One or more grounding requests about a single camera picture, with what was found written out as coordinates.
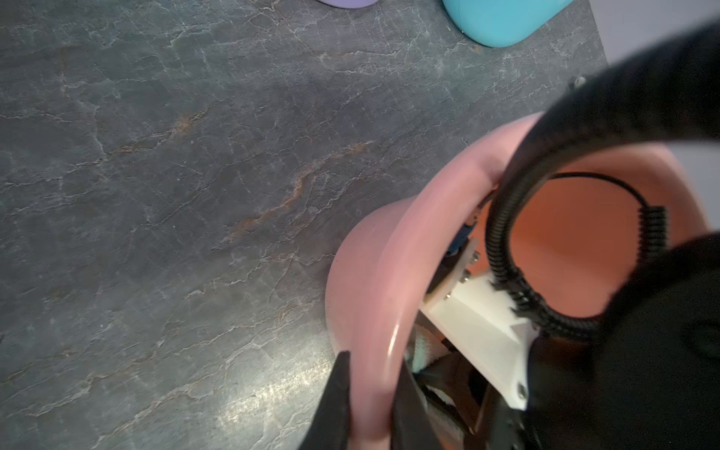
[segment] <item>screw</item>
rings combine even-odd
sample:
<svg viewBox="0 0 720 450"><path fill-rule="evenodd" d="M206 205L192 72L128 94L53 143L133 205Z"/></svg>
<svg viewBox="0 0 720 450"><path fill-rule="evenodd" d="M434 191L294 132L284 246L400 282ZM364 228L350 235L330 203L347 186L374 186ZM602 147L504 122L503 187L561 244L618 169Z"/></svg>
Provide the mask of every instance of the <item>screw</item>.
<svg viewBox="0 0 720 450"><path fill-rule="evenodd" d="M572 84L572 86L576 89L579 89L579 88L583 87L585 85L585 83L587 83L587 82L588 82L587 78L585 78L584 76L578 76L575 79L575 82Z"/></svg>
<svg viewBox="0 0 720 450"><path fill-rule="evenodd" d="M520 383L518 383L518 397L520 397L520 400L525 400L528 397L528 391Z"/></svg>

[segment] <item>black cable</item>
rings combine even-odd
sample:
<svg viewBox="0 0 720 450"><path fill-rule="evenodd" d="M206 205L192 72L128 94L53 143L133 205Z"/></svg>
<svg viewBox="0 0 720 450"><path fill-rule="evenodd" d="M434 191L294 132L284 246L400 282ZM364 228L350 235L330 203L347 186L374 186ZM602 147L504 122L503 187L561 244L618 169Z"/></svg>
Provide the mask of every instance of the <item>black cable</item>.
<svg viewBox="0 0 720 450"><path fill-rule="evenodd" d="M603 180L607 181L608 183L615 184L616 186L620 186L621 188L625 189L627 192L630 193L637 202L642 207L648 207L649 204L645 197L643 197L637 189L627 184L625 181L622 181L620 179L615 178L614 176L609 175L603 175L603 174L596 174L595 172L562 172L560 174L555 174L550 177L550 179L553 180L560 180L560 179L566 179L566 178L594 178L597 180Z"/></svg>
<svg viewBox="0 0 720 450"><path fill-rule="evenodd" d="M561 99L530 130L503 174L485 227L495 281L520 314L553 336L593 339L597 318L554 311L525 280L510 253L513 224L550 174L580 156L630 143L720 140L719 74L720 22L714 22L609 68ZM646 211L653 220L660 215L664 211L657 208ZM643 232L654 235L657 230L646 225Z"/></svg>
<svg viewBox="0 0 720 450"><path fill-rule="evenodd" d="M625 189L640 204L639 208L639 245L637 254L637 263L645 262L661 252L667 247L667 214L665 207L650 206L645 197L638 192L633 186L627 184L621 179L614 176L597 174L595 172L561 172L550 177L551 180L569 179L569 178L589 178L608 183ZM485 205L494 197L497 189L492 190L478 205L477 209L482 210Z"/></svg>

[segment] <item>teal container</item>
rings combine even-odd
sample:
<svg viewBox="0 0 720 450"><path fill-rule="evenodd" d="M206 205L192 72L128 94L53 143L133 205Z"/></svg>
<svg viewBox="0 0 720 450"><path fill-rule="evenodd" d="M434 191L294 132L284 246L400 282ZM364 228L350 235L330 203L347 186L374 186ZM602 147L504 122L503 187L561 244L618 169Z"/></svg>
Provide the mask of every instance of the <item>teal container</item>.
<svg viewBox="0 0 720 450"><path fill-rule="evenodd" d="M455 25L488 47L516 44L572 0L443 0Z"/></svg>

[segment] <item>rust-colored vein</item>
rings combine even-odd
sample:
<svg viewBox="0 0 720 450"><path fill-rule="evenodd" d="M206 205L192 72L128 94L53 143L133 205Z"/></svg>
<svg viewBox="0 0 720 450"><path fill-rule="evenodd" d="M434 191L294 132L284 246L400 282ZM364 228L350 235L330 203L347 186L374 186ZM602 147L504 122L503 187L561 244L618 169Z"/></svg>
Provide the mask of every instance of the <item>rust-colored vein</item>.
<svg viewBox="0 0 720 450"><path fill-rule="evenodd" d="M157 132L153 133L152 135L145 136L144 138L138 139L134 142L131 142L129 144L125 144L122 147L116 148L115 150L112 150L108 152L109 154L118 154L118 153L133 153L138 150L154 150L157 147L160 146L163 142L167 141L168 139L174 138L179 135L185 135L187 134L198 120L202 119L207 115L207 113L210 111L210 108L212 108L217 102L213 102L207 105L205 109L203 109L201 112L198 112L193 115L185 115L183 114L180 116L180 118L177 119L175 122L175 125L170 127L169 129L163 131L163 132ZM147 148L143 147L143 143L146 143L150 139L158 139L158 142L152 147Z"/></svg>
<svg viewBox="0 0 720 450"><path fill-rule="evenodd" d="M226 240L229 240L230 242L237 240L248 229L257 226L262 222L265 222L270 217L273 217L276 212L280 210L285 210L290 207L293 203L300 199L300 197L302 197L302 194L305 192L305 188L307 187L308 181L315 176L316 171L320 170L329 161L363 153L367 150L367 146L371 142L372 141L350 144L340 151L332 152L324 158L318 159L309 164L305 164L298 173L298 175L295 177L295 182L292 185L292 191L285 198L283 198L283 200L279 204L263 211L258 216L250 217L239 222L230 231Z"/></svg>
<svg viewBox="0 0 720 450"><path fill-rule="evenodd" d="M150 404L143 410L141 410L139 413L135 414L132 419L121 423L117 427L115 427L112 431L110 431L108 434L102 434L100 437L98 437L95 444L90 447L90 449L96 449L102 441L104 441L107 438L113 437L117 435L118 433L127 430L128 428L132 427L136 423L138 423L140 420L144 419L145 417L149 416L152 412L154 412L158 407L165 402L168 402L169 400L174 400L178 397L188 397L192 400L198 400L198 397L193 397L191 394L192 389L197 386L201 381L204 379L211 377L215 375L217 372L213 372L211 374L206 374L194 381L191 381L189 383L183 384L180 387L176 387L175 389L171 390L167 394L163 395L162 397L158 399L154 399Z"/></svg>
<svg viewBox="0 0 720 450"><path fill-rule="evenodd" d="M22 367L22 369L20 369L20 370L18 370L18 371L16 371L16 372L11 373L10 375L8 375L8 377L7 377L7 379L6 379L5 381L0 382L0 386L2 386L3 384L8 384L8 383L12 382L12 380L14 380L14 379L16 379L17 377L20 377L21 375L25 374L28 370L30 370L30 368L32 368L32 367L33 367L34 365L36 365L36 364L40 364L40 363L47 362L47 361L52 361L53 359L58 359L58 358L67 358L67 357L73 356L73 355L75 355L75 354L76 354L75 351L72 351L72 350L70 350L70 349L66 349L66 350L61 351L59 354L52 355L52 356L49 356L49 357L47 357L47 358L37 359L37 360L35 360L35 361L33 361L33 362L27 363L27 364L25 364L24 367Z"/></svg>
<svg viewBox="0 0 720 450"><path fill-rule="evenodd" d="M140 365L140 364L144 364L144 363L150 361L151 359L155 358L155 356L156 356L157 353L158 353L158 349L155 349L155 351L153 351L152 353L147 354L147 355L144 356L143 358L139 358L139 359L133 360L133 361L131 361L129 364L127 364L126 366L121 367L120 369L115 370L115 371L113 371L113 372L109 372L109 373L106 373L106 374L96 374L96 373L92 372L92 373L90 373L87 377L85 377L85 379L83 380L84 386L83 386L79 391L75 392L74 394L68 395L68 396L66 396L66 397L58 400L57 402L53 402L53 403L50 403L50 404L47 404L47 405L43 405L43 406L39 407L35 412L30 412L30 410L32 409L32 407L35 406L35 405L31 405L31 406L29 406L29 407L27 407L27 408L24 408L24 409L20 410L20 412L21 412L21 413L24 413L24 414L26 414L26 415L28 415L28 416L31 416L31 417L40 417L41 415L47 414L47 413L49 413L50 411L52 411L52 410L54 410L54 409L56 409L56 408L59 408L59 407L61 407L61 406L65 406L65 405L67 405L68 403L74 402L75 400L79 399L80 397L84 397L84 396L88 395L88 394L90 393L90 390L92 389L92 387L93 387L98 381L100 381L100 380L102 380L102 379L106 379L107 377L111 377L111 376L113 376L113 375L117 375L117 374L121 374L121 373L124 373L124 372L128 372L128 371L129 371L131 368L133 368L134 366L137 366L137 365Z"/></svg>

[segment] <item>purple container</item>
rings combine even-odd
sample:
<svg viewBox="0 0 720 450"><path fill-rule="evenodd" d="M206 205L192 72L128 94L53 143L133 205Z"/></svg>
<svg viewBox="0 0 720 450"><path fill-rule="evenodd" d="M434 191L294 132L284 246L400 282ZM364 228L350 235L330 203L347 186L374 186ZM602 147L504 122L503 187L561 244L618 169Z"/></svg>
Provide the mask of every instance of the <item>purple container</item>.
<svg viewBox="0 0 720 450"><path fill-rule="evenodd" d="M346 9L355 9L355 8L364 8L366 6L370 6L373 3L377 3L377 0L320 0L324 4L329 4L330 6L334 6L335 8L346 8Z"/></svg>

